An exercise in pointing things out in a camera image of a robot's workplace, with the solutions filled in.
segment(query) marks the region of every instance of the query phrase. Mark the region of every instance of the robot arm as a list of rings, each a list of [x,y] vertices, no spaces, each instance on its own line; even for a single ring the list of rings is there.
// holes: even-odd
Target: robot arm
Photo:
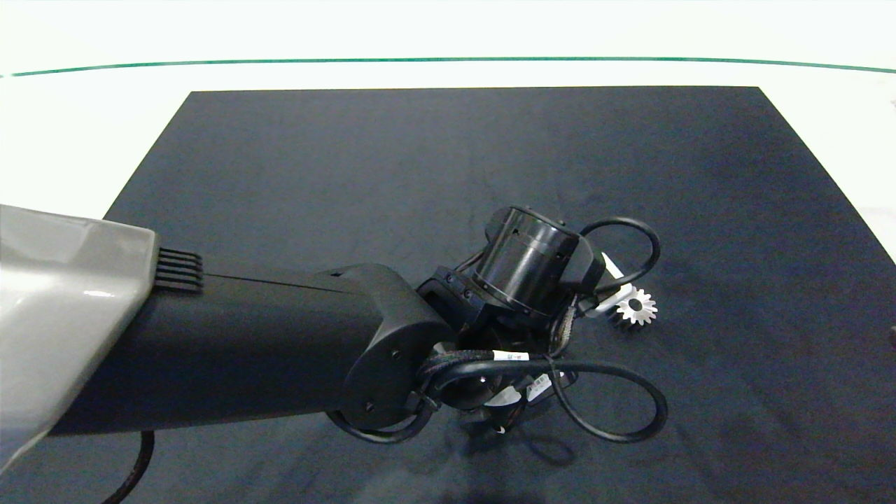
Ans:
[[[161,248],[152,231],[113,222],[6,206],[0,215],[0,463],[48,431],[315,412],[356,437],[396,442],[440,404],[504,431],[536,384],[603,439],[646,439],[665,420],[665,399],[638,375],[562,360],[573,321],[631,289],[659,257],[656,235],[636,221],[579,233],[529,208],[504,208],[479,253],[439,267],[415,290],[382,265],[300,274]],[[608,274],[585,239],[610,224],[650,237],[653,253],[635,274]],[[577,372],[638,383],[654,398],[654,421],[621,435],[577,420],[563,393]]]

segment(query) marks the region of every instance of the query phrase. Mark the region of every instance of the black cable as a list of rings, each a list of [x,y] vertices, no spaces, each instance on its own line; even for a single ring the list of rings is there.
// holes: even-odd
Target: black cable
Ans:
[[[624,371],[625,374],[617,374],[615,372],[604,372],[602,374],[617,376],[620,378],[627,379],[636,383],[647,390],[650,394],[650,397],[653,398],[653,405],[656,408],[656,413],[653,416],[653,420],[647,424],[646,427],[640,430],[636,430],[635,432],[611,432],[609,430],[603,430],[598,427],[595,427],[588,423],[578,411],[573,408],[573,405],[569,402],[569,397],[566,396],[566,392],[563,390],[563,386],[560,384],[560,371],[556,367],[556,363],[550,356],[545,356],[545,360],[551,367],[551,386],[554,388],[554,393],[557,396],[557,399],[560,401],[560,405],[563,406],[563,409],[566,410],[566,414],[569,415],[571,419],[578,425],[583,428],[586,432],[588,432],[592,436],[597,436],[601,439],[606,439],[607,441],[613,441],[614,443],[636,443],[638,441],[644,441],[647,438],[650,438],[660,430],[662,430],[663,425],[666,423],[666,419],[668,417],[668,404],[666,403],[666,397],[663,396],[663,393],[659,391],[653,384],[647,381],[646,378],[641,375],[634,373],[633,371],[629,371],[627,369],[616,368],[616,371]]]
[[[426,427],[426,424],[429,423],[429,418],[433,416],[435,408],[426,402],[422,403],[420,406],[420,410],[417,411],[417,416],[414,417],[414,420],[399,430],[359,429],[349,423],[349,420],[345,418],[345,415],[343,415],[342,412],[327,412],[327,416],[330,417],[330,420],[332,420],[340,429],[345,430],[348,434],[351,434],[358,439],[363,439],[364,441],[380,445],[392,445],[417,436],[423,428]]]
[[[655,413],[650,423],[643,429],[634,432],[611,432],[594,427],[585,421],[578,412],[569,403],[568,398],[563,392],[560,385],[559,371],[578,371],[580,373],[599,373],[615,377],[627,379],[641,388],[645,389],[650,397],[653,398]],[[659,391],[647,378],[642,377],[638,373],[629,369],[621,368],[610,364],[602,364],[598,362],[581,362],[581,361],[553,361],[550,358],[540,359],[536,361],[475,361],[463,362],[452,366],[440,374],[433,377],[426,394],[434,399],[438,399],[442,390],[448,384],[462,378],[471,377],[490,377],[497,375],[538,375],[541,373],[551,373],[551,382],[554,391],[560,400],[566,413],[570,418],[582,429],[592,436],[596,436],[607,441],[615,443],[634,443],[643,441],[657,434],[662,430],[668,417],[668,404],[666,397]]]
[[[134,462],[134,469],[125,478],[125,482],[121,483],[118,490],[103,500],[102,504],[118,504],[137,486],[146,468],[150,466],[152,459],[152,449],[156,445],[156,434],[153,430],[144,430],[140,433],[140,453],[137,454],[137,461]]]
[[[622,287],[627,283],[634,282],[635,280],[647,274],[647,272],[649,272],[651,268],[653,268],[653,266],[657,264],[657,261],[659,261],[659,236],[657,236],[656,231],[651,229],[650,226],[648,226],[646,223],[638,221],[636,219],[632,219],[630,217],[607,217],[606,219],[601,219],[599,221],[588,224],[587,226],[582,228],[582,231],[579,234],[584,237],[597,228],[616,225],[635,228],[638,231],[644,233],[650,240],[650,257],[648,257],[647,261],[644,262],[639,270],[635,271],[632,274],[627,274],[622,278],[617,278],[612,282],[606,283],[604,285],[599,285],[594,290],[595,293],[612,291],[614,289]]]
[[[462,362],[490,361],[495,357],[491,350],[456,350],[440,353],[423,362],[417,372],[417,382],[426,387],[427,381],[444,369]]]

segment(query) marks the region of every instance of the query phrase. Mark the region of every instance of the small silver gear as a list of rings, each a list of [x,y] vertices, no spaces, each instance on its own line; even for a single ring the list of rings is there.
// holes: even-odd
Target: small silver gear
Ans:
[[[657,302],[644,289],[638,289],[619,301],[616,310],[611,310],[610,313],[617,326],[624,329],[641,328],[657,317]]]

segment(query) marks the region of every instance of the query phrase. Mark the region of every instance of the cable label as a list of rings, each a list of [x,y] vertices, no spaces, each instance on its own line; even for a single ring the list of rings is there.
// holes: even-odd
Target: cable label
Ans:
[[[526,352],[503,352],[501,350],[493,350],[496,361],[528,361],[529,355]]]
[[[551,388],[551,378],[545,373],[540,377],[535,378],[535,381],[526,387],[526,400],[531,401],[532,399],[535,399],[549,388]]]

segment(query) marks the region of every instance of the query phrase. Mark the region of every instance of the dark fabric surface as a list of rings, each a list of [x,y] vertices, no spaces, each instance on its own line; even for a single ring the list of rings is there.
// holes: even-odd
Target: dark fabric surface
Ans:
[[[666,393],[655,439],[591,439],[557,404],[504,437],[470,436],[446,409],[394,447],[321,414],[162,431],[129,502],[896,500],[896,267],[758,89],[196,92],[107,218],[174,248],[306,271],[378,262],[417,284],[481,246],[507,204],[574,227],[630,215],[662,237],[638,282],[656,324],[622,336],[587,319],[573,343]],[[646,254],[627,231],[593,240],[624,271]],[[608,427],[648,418],[612,379],[570,395]],[[7,495],[98,502],[138,444],[49,439]]]

